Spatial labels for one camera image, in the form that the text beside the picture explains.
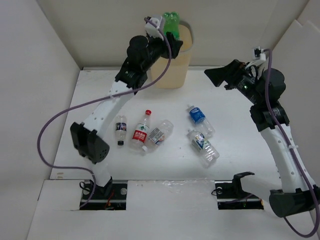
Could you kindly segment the green plastic bottle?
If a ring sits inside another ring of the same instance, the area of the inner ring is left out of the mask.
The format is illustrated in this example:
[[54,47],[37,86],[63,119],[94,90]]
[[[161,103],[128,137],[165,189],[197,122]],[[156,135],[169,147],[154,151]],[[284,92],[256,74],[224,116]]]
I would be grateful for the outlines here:
[[180,39],[179,33],[179,24],[180,24],[180,15],[173,11],[173,12],[165,12],[163,15],[165,20],[163,32],[166,35],[168,32],[172,33],[176,40]]

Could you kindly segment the blue label water bottle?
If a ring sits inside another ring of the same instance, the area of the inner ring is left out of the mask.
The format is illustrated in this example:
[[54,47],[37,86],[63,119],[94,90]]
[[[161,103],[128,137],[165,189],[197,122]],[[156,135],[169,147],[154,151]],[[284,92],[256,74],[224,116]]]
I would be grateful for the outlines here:
[[188,104],[187,112],[198,132],[201,132],[207,139],[213,137],[216,131],[199,107]]

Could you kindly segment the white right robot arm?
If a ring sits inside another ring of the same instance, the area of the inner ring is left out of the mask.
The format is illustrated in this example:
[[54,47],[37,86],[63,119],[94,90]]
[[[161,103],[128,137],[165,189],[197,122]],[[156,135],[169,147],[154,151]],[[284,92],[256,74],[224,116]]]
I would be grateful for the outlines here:
[[268,67],[259,78],[237,59],[224,67],[206,69],[215,87],[238,90],[251,103],[250,116],[268,145],[279,173],[280,185],[259,179],[252,172],[236,174],[231,191],[237,197],[252,194],[267,201],[277,217],[315,210],[320,212],[320,188],[306,170],[291,135],[290,121],[279,98],[286,90],[285,76]]

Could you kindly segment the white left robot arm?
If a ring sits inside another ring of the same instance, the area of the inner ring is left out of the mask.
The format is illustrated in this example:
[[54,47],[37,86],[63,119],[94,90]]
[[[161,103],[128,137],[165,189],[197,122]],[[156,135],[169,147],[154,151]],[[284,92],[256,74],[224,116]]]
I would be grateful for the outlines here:
[[74,148],[92,164],[102,162],[110,151],[104,135],[120,109],[133,98],[147,80],[147,71],[160,58],[175,59],[183,41],[171,32],[157,37],[137,35],[129,41],[127,57],[111,86],[111,97],[101,101],[81,123],[70,127]]

